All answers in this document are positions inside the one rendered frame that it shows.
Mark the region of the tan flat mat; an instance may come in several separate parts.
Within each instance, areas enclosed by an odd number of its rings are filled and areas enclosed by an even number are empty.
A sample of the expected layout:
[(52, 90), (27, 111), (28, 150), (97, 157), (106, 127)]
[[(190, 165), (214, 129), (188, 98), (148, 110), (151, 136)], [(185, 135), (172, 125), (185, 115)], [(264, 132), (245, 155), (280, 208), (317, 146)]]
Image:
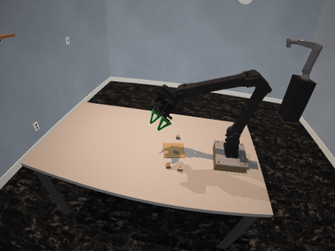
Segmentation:
[[(173, 149), (177, 148), (177, 153)], [(163, 143), (164, 158), (185, 158), (183, 143)]]

